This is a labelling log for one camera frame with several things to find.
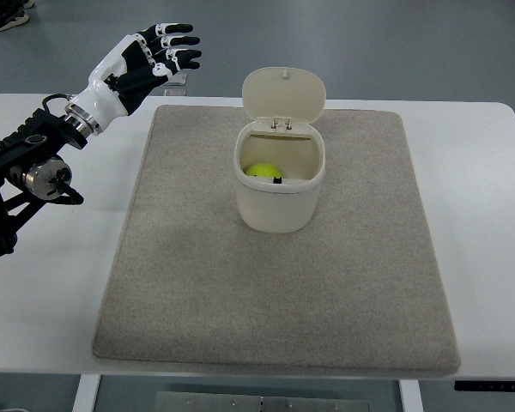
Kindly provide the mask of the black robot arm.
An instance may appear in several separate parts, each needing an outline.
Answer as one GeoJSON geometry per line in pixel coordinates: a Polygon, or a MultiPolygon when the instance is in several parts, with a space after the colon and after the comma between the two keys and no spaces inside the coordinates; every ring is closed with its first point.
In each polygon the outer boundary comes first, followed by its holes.
{"type": "Polygon", "coordinates": [[[14,251],[17,232],[45,205],[79,205],[83,196],[71,187],[72,172],[58,152],[67,144],[82,149],[91,132],[71,114],[53,115],[42,100],[24,124],[0,141],[0,257],[14,251]]]}

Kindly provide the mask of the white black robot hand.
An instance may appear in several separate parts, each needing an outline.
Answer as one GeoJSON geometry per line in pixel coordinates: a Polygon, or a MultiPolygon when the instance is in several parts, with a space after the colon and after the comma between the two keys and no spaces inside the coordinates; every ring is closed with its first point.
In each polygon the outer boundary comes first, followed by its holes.
{"type": "Polygon", "coordinates": [[[186,23],[158,23],[122,38],[69,99],[65,121],[84,135],[98,135],[117,118],[130,116],[146,97],[182,70],[196,70],[200,39],[186,23]]]}

